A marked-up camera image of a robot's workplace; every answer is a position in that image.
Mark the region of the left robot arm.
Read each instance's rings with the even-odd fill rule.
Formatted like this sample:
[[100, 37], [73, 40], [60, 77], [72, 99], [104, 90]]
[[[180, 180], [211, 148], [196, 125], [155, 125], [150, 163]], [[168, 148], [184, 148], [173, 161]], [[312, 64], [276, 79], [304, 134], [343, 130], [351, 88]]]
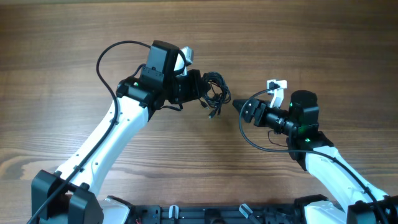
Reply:
[[119, 82], [113, 102], [95, 130], [55, 172], [40, 171], [31, 185], [31, 223], [132, 223], [140, 219], [132, 204], [109, 196], [98, 200], [101, 186], [134, 135], [164, 108], [180, 111], [208, 91], [193, 50], [156, 40], [146, 63]]

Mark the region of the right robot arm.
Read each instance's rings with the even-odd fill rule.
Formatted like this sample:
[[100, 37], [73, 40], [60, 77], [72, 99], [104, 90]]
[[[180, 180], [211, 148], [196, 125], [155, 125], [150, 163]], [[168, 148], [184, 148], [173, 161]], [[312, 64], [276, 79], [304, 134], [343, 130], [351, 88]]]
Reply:
[[337, 200], [323, 195], [295, 200], [283, 217], [292, 223], [397, 223], [397, 197], [386, 194], [363, 178], [319, 130], [319, 107], [315, 93], [292, 93], [288, 110], [258, 99], [234, 100], [238, 122], [268, 127], [286, 135], [286, 153], [303, 170], [316, 177]]

